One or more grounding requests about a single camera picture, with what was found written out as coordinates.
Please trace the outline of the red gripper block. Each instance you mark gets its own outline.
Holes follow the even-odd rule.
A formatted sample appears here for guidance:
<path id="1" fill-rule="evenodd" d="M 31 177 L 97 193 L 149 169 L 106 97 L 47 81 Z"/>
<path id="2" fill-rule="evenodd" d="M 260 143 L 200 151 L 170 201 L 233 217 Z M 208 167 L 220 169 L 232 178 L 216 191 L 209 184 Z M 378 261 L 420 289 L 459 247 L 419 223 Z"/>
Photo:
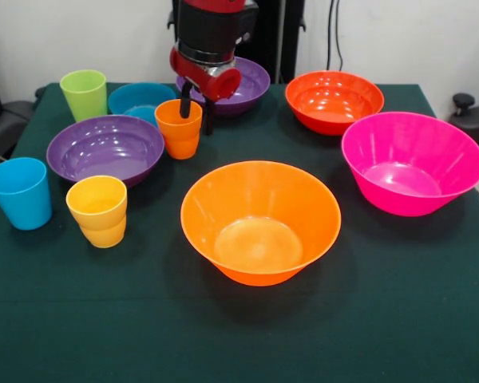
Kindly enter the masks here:
<path id="1" fill-rule="evenodd" d="M 172 69 L 184 78 L 180 98 L 180 116 L 188 118 L 191 108 L 190 92 L 197 89 L 204 97 L 202 130 L 204 135 L 213 133 L 215 102 L 229 98 L 239 87 L 241 73 L 236 68 L 236 58 L 224 63 L 203 63 L 185 57 L 176 47 L 169 56 Z"/>

